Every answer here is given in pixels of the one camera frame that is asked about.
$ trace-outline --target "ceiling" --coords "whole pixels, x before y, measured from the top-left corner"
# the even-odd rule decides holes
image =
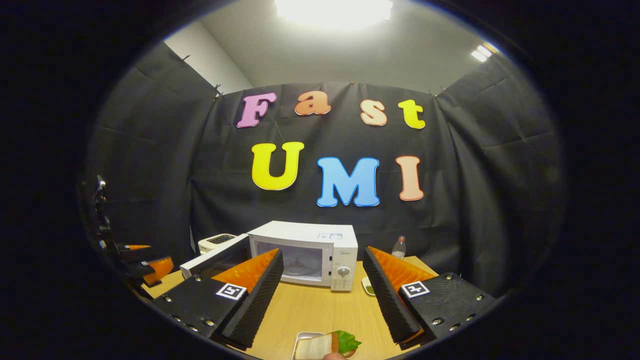
[[[391,18],[364,29],[291,23],[273,0],[238,0],[200,20],[256,87],[354,81],[437,94],[479,62],[484,40],[434,8],[394,0]]]

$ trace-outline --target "plastic bottle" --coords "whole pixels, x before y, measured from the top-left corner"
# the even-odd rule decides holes
[[[393,250],[391,250],[391,254],[398,259],[404,259],[404,254],[406,254],[406,244],[404,243],[404,236],[398,236],[398,241],[394,245]]]

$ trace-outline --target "foam letter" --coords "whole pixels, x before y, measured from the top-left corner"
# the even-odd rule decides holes
[[[349,176],[338,158],[320,158],[318,166],[322,168],[322,196],[317,200],[318,206],[329,208],[336,206],[338,200],[333,196],[333,188],[338,192],[340,200],[347,206],[358,189],[358,196],[353,200],[356,206],[375,206],[380,203],[376,196],[376,168],[380,162],[374,158],[358,160]]]
[[[400,199],[404,201],[420,200],[424,197],[424,192],[420,190],[418,180],[418,164],[420,159],[415,156],[400,156],[396,158],[396,163],[402,170],[402,192]]]
[[[294,109],[298,115],[322,115],[331,110],[331,106],[329,106],[329,97],[322,91],[305,92],[298,96],[298,101],[301,102],[299,102]]]
[[[404,122],[414,129],[422,129],[426,124],[418,120],[418,113],[422,112],[422,106],[416,105],[413,100],[405,100],[398,104],[404,112]]]
[[[244,110],[242,112],[242,118],[237,123],[237,127],[252,127],[258,125],[260,122],[255,118],[255,114],[257,113],[261,117],[267,112],[267,107],[269,102],[276,101],[277,96],[276,93],[270,92],[268,94],[260,94],[247,96],[244,98]]]
[[[269,174],[269,162],[271,153],[276,149],[272,143],[259,143],[251,148],[253,152],[253,167],[251,178],[261,189],[283,190],[291,186],[298,176],[298,156],[305,148],[301,142],[285,142],[282,150],[287,152],[285,159],[284,173],[281,176],[273,177]]]
[[[360,117],[365,124],[382,126],[387,123],[387,116],[383,113],[385,106],[382,105],[382,102],[363,100],[360,103],[360,109],[362,109]]]

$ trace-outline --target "finger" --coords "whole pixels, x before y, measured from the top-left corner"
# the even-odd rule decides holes
[[[322,360],[346,360],[346,358],[339,352],[332,352],[331,354],[326,354]]]

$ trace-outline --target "food container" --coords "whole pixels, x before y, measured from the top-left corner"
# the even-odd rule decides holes
[[[316,336],[324,335],[322,332],[299,332],[296,336],[296,342],[293,344],[293,352],[291,353],[291,360],[295,360],[293,356],[296,354],[296,347],[298,346],[298,340],[300,339],[310,339],[315,338]]]
[[[376,296],[376,294],[370,293],[369,290],[367,290],[367,286],[371,286],[371,281],[369,281],[369,277],[368,276],[362,278],[362,287],[364,288],[364,291],[367,294],[369,294],[371,296]]]

